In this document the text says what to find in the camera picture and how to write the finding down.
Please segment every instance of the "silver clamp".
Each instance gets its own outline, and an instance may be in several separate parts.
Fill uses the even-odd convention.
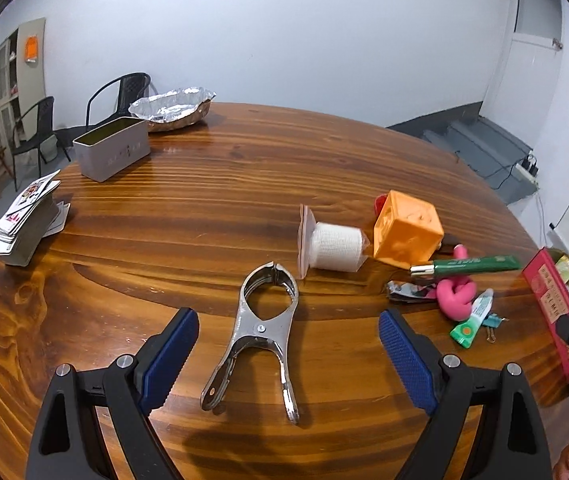
[[[274,283],[283,286],[291,297],[289,307],[278,316],[262,320],[253,313],[248,306],[247,298],[264,283]],[[220,364],[213,370],[211,379],[204,387],[200,396],[200,407],[209,411],[215,408],[224,392],[229,386],[231,372],[240,352],[245,348],[257,347],[270,350],[276,354],[280,361],[280,379],[282,381],[282,395],[287,416],[293,424],[299,423],[298,405],[293,396],[293,387],[289,378],[289,365],[287,364],[287,345],[293,314],[298,306],[298,285],[291,273],[280,264],[270,262],[258,267],[247,276],[240,288],[238,313],[233,328],[231,341]]]

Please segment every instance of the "metal screw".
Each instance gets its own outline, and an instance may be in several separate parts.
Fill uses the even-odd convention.
[[[60,365],[56,368],[55,374],[60,376],[60,377],[64,377],[69,372],[71,372],[71,365],[68,365],[65,363],[65,364]]]
[[[516,363],[509,363],[506,365],[506,371],[509,372],[511,375],[520,375],[522,373],[522,369],[520,368],[519,364]]]
[[[116,364],[120,368],[128,368],[129,366],[131,366],[132,363],[133,363],[133,356],[129,354],[121,355],[116,361]]]
[[[442,359],[444,364],[446,364],[449,368],[457,368],[460,364],[459,357],[453,354],[445,355]]]

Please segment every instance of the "red cardboard box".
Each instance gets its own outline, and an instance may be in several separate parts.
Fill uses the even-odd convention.
[[[549,252],[544,248],[522,271],[524,279],[531,286],[531,290],[542,309],[555,347],[562,361],[562,370],[569,382],[569,347],[555,333],[555,322],[562,314],[569,315],[569,295],[567,287],[555,269],[555,263]]]

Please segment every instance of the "foil bowl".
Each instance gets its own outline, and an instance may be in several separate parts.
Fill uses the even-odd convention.
[[[129,111],[148,122],[149,133],[168,132],[205,118],[214,97],[215,92],[201,86],[191,86],[138,99],[129,106]]]

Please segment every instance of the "wooden table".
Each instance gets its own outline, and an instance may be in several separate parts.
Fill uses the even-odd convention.
[[[329,115],[214,104],[206,124],[152,136],[151,155],[104,184],[73,164],[59,178],[71,201],[65,230],[44,240],[26,269],[0,263],[0,473],[22,478],[40,400],[55,367],[102,367],[135,352],[175,309],[194,308],[200,338],[165,406],[151,418],[186,479],[394,478],[426,423],[378,339],[383,287],[395,269],[368,260],[356,274],[311,270],[289,342],[301,424],[286,418],[277,360],[248,351],[222,413],[200,392],[232,332],[238,290],[274,260],[296,272],[299,204],[320,221],[372,237],[374,198],[397,189],[432,202],[446,232],[472,256],[535,247],[498,196],[454,155],[422,140]],[[413,328],[469,365],[519,362],[549,404],[564,382],[551,336],[516,272],[477,278],[510,319],[497,342],[468,351],[434,304],[405,308]],[[257,313],[288,304],[261,294]],[[459,478],[478,410],[470,412],[449,468]],[[130,478],[106,410],[100,421],[121,478]]]

